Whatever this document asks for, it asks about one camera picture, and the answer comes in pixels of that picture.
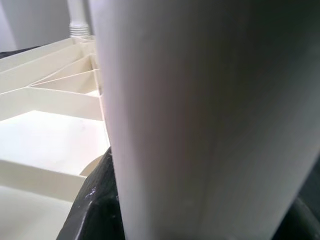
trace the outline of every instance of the white plastic tray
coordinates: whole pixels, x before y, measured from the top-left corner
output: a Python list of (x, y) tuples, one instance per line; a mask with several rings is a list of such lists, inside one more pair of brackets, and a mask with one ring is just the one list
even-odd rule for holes
[(110, 146), (93, 37), (0, 59), (0, 239), (56, 239)]

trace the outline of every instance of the white cylinder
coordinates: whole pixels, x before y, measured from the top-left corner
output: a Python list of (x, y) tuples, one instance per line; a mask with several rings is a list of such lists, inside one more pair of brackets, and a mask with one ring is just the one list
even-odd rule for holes
[(270, 4), (91, 1), (127, 240), (271, 239), (319, 152), (320, 67), (315, 15)]
[(70, 15), (70, 36), (87, 37), (90, 35), (87, 23), (84, 0), (67, 0)]

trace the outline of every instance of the black surface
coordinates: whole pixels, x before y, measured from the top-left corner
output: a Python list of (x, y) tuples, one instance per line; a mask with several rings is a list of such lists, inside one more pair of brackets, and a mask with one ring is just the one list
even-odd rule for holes
[(57, 237), (57, 240), (102, 239), (125, 239), (110, 148), (85, 180)]

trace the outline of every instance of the white wall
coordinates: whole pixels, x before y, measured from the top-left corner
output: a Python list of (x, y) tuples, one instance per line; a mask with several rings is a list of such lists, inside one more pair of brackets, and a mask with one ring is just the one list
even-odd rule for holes
[(0, 52), (69, 37), (67, 0), (0, 0)]

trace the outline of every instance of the white shelf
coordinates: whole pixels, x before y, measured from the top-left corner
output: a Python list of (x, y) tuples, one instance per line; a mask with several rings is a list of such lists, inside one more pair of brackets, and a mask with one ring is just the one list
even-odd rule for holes
[(71, 202), (0, 186), (1, 240), (55, 240)]
[(0, 159), (79, 175), (109, 147), (103, 121), (41, 111), (0, 121)]
[(110, 146), (101, 89), (93, 37), (0, 60), (1, 240), (56, 239)]

